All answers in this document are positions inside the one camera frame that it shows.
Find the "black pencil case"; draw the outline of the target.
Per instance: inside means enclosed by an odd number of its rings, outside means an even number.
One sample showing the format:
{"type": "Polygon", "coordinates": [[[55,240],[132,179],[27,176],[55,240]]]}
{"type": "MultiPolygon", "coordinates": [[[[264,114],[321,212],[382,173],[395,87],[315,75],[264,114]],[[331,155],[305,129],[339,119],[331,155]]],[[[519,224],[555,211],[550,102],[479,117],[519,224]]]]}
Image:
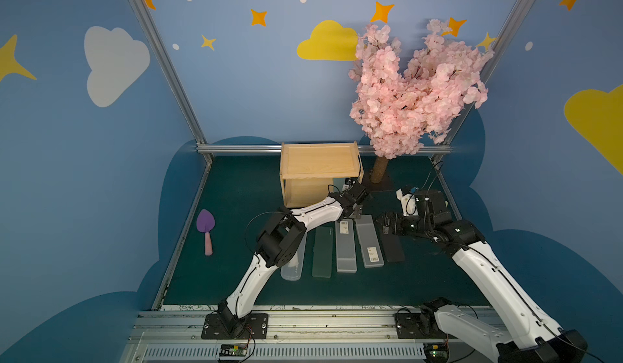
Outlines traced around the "black pencil case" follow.
{"type": "Polygon", "coordinates": [[[405,254],[398,235],[390,227],[381,228],[381,243],[387,262],[404,262],[405,254]]]}

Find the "clear rounded pencil case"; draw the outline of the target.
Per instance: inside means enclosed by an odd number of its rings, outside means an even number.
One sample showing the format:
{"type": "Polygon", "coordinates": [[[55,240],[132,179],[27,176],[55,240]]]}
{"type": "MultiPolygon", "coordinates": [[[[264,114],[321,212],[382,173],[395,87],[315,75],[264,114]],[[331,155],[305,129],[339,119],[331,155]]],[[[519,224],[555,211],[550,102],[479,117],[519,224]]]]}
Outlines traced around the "clear rounded pencil case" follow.
{"type": "Polygon", "coordinates": [[[304,264],[304,256],[305,256],[305,248],[307,242],[307,235],[303,236],[303,240],[301,241],[295,256],[281,269],[281,277],[290,282],[295,282],[300,280],[303,274],[303,264],[304,264]]]}

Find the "aluminium frame back bar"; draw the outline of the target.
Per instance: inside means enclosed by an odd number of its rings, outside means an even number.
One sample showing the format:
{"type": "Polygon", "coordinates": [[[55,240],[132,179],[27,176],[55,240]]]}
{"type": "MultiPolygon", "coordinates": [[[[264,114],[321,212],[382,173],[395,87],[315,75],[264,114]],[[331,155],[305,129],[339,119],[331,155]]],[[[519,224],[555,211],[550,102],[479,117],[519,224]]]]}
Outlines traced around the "aluminium frame back bar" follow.
{"type": "Polygon", "coordinates": [[[376,151],[372,146],[360,146],[356,142],[352,143],[322,143],[322,144],[282,144],[282,145],[240,145],[240,144],[198,144],[196,150],[201,154],[266,154],[280,155],[283,148],[287,150],[318,149],[330,150],[336,148],[348,151],[358,150],[361,155],[375,155],[376,151]]]}

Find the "dark green pencil case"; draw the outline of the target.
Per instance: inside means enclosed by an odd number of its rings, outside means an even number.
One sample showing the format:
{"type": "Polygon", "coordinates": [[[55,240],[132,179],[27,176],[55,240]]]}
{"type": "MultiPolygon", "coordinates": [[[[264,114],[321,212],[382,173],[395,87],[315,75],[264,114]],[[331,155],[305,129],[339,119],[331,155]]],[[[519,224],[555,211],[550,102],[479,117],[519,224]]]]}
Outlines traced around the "dark green pencil case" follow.
{"type": "Polygon", "coordinates": [[[312,276],[329,279],[332,275],[334,254],[334,231],[330,227],[319,227],[315,232],[312,276]]]}

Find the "aluminium frame post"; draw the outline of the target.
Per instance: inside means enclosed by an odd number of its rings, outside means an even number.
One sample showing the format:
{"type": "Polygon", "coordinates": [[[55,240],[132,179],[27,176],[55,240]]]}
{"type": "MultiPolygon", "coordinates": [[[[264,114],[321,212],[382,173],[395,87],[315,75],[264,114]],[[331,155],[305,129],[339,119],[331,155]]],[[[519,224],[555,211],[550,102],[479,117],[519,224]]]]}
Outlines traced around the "aluminium frame post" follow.
{"type": "Polygon", "coordinates": [[[207,145],[206,137],[201,129],[200,123],[197,119],[196,113],[191,105],[187,93],[185,92],[178,73],[175,70],[169,53],[165,47],[164,41],[157,30],[156,24],[153,20],[149,7],[145,0],[128,0],[135,16],[149,42],[150,47],[157,59],[159,66],[165,76],[165,79],[172,91],[176,102],[183,113],[188,128],[191,131],[193,138],[196,141],[196,150],[199,154],[203,155],[204,160],[211,165],[214,158],[209,152],[200,152],[200,147],[207,145]]]}
{"type": "MultiPolygon", "coordinates": [[[[507,48],[511,44],[513,38],[519,31],[523,21],[529,14],[533,4],[536,0],[517,0],[513,8],[511,9],[509,16],[507,17],[504,25],[501,27],[501,31],[497,37],[497,40],[493,43],[493,58],[485,65],[481,73],[481,79],[483,82],[488,85],[489,79],[492,77],[493,72],[496,67],[500,63],[502,57],[504,56],[507,48]]],[[[456,138],[460,128],[463,123],[469,116],[469,114],[475,109],[475,105],[473,103],[466,106],[466,108],[462,111],[462,113],[454,120],[451,129],[446,137],[446,140],[443,143],[443,152],[437,152],[432,155],[433,163],[439,163],[443,160],[444,155],[448,155],[450,153],[451,144],[453,140],[456,138]]]]}

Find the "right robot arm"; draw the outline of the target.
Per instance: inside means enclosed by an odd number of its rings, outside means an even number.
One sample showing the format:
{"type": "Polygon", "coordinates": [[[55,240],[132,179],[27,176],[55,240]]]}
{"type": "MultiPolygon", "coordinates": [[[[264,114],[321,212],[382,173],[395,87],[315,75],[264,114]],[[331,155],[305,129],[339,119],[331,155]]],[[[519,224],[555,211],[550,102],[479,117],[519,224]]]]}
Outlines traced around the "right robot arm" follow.
{"type": "Polygon", "coordinates": [[[426,302],[419,314],[395,314],[399,336],[414,326],[420,335],[452,335],[492,362],[579,362],[588,343],[541,309],[509,274],[483,234],[467,220],[430,219],[384,213],[377,220],[381,238],[411,236],[438,245],[475,283],[504,327],[493,327],[445,298],[426,302]]]}

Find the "right aluminium frame post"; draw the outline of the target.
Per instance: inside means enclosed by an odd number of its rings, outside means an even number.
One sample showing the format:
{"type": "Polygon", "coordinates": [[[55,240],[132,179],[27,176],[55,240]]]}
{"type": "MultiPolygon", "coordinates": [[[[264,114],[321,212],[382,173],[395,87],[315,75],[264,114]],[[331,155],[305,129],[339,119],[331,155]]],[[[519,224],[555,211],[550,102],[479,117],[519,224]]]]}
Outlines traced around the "right aluminium frame post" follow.
{"type": "MultiPolygon", "coordinates": [[[[507,48],[511,44],[513,38],[519,31],[523,21],[529,14],[533,4],[536,0],[517,0],[513,8],[511,9],[509,16],[507,17],[504,25],[501,27],[501,31],[497,37],[497,40],[493,43],[493,58],[485,65],[481,73],[481,79],[483,82],[488,85],[489,79],[492,77],[493,72],[496,67],[500,63],[502,57],[504,56],[507,48]]],[[[433,163],[439,163],[443,160],[444,155],[448,155],[450,153],[451,144],[453,140],[456,138],[460,128],[463,123],[469,116],[469,114],[475,109],[475,105],[473,103],[466,106],[466,108],[462,111],[462,113],[454,120],[451,129],[446,137],[446,140],[443,143],[443,152],[437,152],[432,155],[433,163]]]]}

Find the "narrow frosted pencil case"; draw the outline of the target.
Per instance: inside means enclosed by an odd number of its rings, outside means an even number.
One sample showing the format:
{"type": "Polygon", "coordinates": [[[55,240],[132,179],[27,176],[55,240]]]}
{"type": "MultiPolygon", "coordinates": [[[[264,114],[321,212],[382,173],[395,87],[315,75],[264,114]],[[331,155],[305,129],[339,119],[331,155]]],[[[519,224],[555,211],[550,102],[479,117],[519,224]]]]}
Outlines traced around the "narrow frosted pencil case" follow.
{"type": "Polygon", "coordinates": [[[355,229],[360,243],[365,268],[378,268],[385,265],[381,246],[376,235],[371,215],[362,215],[355,220],[355,229]]]}

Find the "wooden two-tier shelf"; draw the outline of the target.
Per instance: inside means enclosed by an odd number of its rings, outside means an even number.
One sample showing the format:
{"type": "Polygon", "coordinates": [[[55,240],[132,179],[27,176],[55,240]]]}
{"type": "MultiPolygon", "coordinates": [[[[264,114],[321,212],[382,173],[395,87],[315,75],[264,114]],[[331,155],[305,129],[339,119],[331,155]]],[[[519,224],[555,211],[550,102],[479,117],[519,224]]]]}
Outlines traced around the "wooden two-tier shelf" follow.
{"type": "Polygon", "coordinates": [[[331,189],[347,178],[363,179],[358,150],[282,150],[280,181],[283,202],[288,208],[307,207],[325,199],[331,189]]]}

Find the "pink cherry blossom tree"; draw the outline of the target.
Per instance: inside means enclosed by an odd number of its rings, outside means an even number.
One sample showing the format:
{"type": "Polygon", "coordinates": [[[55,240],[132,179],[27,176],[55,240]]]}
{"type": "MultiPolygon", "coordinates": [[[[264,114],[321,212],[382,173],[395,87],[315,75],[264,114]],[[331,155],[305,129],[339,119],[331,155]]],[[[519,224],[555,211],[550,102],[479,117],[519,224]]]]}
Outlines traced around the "pink cherry blossom tree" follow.
{"type": "Polygon", "coordinates": [[[402,43],[391,37],[389,26],[369,24],[358,38],[349,73],[358,98],[350,117],[376,151],[374,183],[390,160],[417,153],[423,136],[443,143],[465,106],[479,108],[488,98],[481,72],[494,56],[493,40],[476,47],[449,40],[449,24],[437,19],[427,29],[424,47],[414,51],[406,67],[400,66],[402,43]]]}

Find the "purple toy trowel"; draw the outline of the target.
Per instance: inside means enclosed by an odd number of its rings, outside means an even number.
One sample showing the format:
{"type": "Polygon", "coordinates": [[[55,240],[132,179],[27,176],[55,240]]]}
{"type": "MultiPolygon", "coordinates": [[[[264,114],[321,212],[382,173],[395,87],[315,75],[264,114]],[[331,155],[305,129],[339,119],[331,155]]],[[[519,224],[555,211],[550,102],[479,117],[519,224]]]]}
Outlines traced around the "purple toy trowel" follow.
{"type": "Polygon", "coordinates": [[[210,236],[216,221],[214,215],[206,209],[202,209],[196,219],[196,229],[204,234],[204,255],[211,256],[214,253],[213,243],[210,236]]]}

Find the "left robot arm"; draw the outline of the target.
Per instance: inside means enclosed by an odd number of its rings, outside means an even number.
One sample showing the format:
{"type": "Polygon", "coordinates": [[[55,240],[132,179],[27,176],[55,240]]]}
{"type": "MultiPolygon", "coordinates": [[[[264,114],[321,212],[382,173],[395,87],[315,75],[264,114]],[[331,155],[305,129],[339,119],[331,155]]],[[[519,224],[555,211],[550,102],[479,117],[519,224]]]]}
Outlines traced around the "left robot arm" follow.
{"type": "Polygon", "coordinates": [[[250,266],[238,286],[217,306],[216,315],[223,333],[237,336],[243,331],[262,289],[277,269],[295,257],[308,231],[352,217],[366,197],[368,190],[356,182],[349,189],[332,192],[309,207],[279,208],[259,233],[250,266]]]}

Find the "wide frosted pencil case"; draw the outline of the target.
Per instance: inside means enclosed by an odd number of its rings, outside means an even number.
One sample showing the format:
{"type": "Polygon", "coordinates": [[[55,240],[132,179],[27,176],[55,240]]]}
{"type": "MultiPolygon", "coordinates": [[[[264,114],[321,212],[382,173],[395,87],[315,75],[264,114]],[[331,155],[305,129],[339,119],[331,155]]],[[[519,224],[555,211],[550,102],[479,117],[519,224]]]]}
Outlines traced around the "wide frosted pencil case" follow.
{"type": "Polygon", "coordinates": [[[337,272],[355,274],[357,272],[357,260],[353,221],[350,219],[337,221],[335,228],[337,272]]]}

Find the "left aluminium frame post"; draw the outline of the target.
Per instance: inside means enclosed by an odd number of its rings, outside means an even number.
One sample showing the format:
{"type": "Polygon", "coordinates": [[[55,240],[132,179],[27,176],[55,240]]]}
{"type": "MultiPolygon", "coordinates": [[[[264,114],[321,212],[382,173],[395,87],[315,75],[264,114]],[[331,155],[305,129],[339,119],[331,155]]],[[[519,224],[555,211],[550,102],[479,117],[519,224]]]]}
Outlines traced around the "left aluminium frame post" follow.
{"type": "Polygon", "coordinates": [[[159,66],[165,76],[165,79],[172,91],[176,102],[183,113],[188,128],[191,131],[193,138],[196,141],[196,150],[199,154],[203,155],[204,160],[211,165],[214,158],[209,152],[200,152],[200,147],[207,145],[206,137],[201,129],[200,123],[197,119],[196,113],[191,105],[187,93],[185,92],[178,73],[175,70],[169,53],[165,47],[164,41],[157,30],[156,24],[153,20],[149,7],[145,0],[128,0],[135,16],[149,42],[150,47],[157,59],[159,66]]]}

